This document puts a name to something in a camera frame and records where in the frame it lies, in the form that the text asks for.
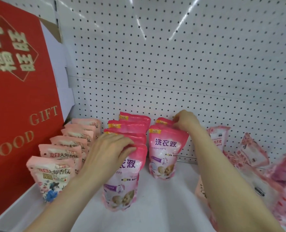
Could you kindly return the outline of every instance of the hand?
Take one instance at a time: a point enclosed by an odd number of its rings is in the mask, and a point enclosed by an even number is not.
[[[188,133],[193,129],[201,128],[198,118],[192,112],[186,110],[177,113],[173,121],[175,122],[174,127]]]
[[[136,150],[127,145],[134,144],[123,135],[103,134],[91,146],[83,168],[78,176],[88,179],[95,176],[99,187],[106,183],[119,169],[127,156]]]

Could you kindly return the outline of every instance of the blue dress illustration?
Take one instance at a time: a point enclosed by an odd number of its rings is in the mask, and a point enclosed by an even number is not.
[[[56,182],[52,182],[50,184],[50,190],[48,191],[47,195],[46,195],[46,199],[45,201],[52,203],[53,200],[57,197],[58,192],[55,191],[59,188],[59,183]]]

